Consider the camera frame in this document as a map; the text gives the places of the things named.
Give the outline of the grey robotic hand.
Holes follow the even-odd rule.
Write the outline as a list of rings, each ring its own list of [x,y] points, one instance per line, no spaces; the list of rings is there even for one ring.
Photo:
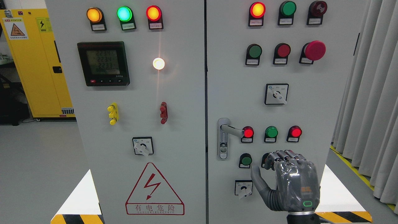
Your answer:
[[[269,159],[276,189],[263,180],[258,165],[251,167],[253,184],[265,205],[273,211],[315,211],[320,202],[320,185],[314,163],[292,150],[270,152]]]

